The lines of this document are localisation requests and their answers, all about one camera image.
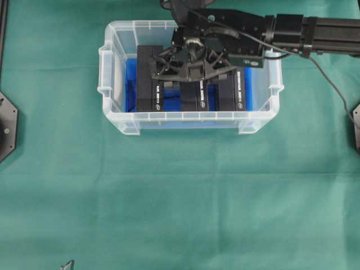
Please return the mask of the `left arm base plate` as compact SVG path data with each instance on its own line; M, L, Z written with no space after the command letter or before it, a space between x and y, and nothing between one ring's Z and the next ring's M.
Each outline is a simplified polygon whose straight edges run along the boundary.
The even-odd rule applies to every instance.
M1 162L16 148L18 109L1 92Z

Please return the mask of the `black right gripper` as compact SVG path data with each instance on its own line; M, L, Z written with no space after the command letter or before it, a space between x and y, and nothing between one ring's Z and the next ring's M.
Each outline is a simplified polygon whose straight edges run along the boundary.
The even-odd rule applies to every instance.
M189 10L187 20L174 29L170 47L150 57L150 75L164 81L164 89L208 79L231 85L232 70L263 67L266 30L265 18L250 13Z

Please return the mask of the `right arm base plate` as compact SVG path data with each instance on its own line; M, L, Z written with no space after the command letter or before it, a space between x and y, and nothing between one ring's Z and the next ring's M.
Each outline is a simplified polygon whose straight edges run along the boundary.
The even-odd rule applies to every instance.
M356 106L356 108L353 110L353 119L354 119L354 136L355 136L355 148L357 152L359 152L360 149L360 129L359 129L359 122L360 122L360 104Z

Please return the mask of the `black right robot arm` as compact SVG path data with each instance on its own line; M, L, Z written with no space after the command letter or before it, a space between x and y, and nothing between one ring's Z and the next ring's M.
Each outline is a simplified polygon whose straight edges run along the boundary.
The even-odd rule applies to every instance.
M268 51L275 59L307 59L312 53L358 57L359 21L186 6L170 46L150 56L150 75L170 82L221 80L237 68L262 68Z

